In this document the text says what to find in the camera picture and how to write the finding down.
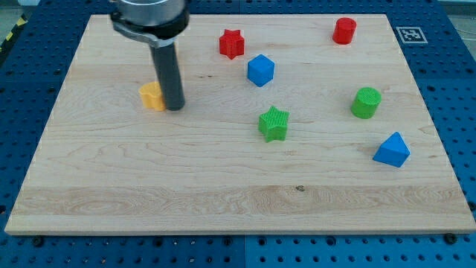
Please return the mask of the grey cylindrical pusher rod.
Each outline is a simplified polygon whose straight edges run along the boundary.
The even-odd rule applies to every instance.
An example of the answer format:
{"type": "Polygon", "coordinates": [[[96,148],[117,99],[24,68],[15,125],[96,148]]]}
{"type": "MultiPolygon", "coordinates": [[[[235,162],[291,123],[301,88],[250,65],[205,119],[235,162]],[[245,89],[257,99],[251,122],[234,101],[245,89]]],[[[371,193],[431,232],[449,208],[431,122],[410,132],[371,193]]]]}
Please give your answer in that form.
{"type": "Polygon", "coordinates": [[[170,111],[178,111],[184,107],[185,98],[175,44],[150,50],[165,106],[170,111]]]}

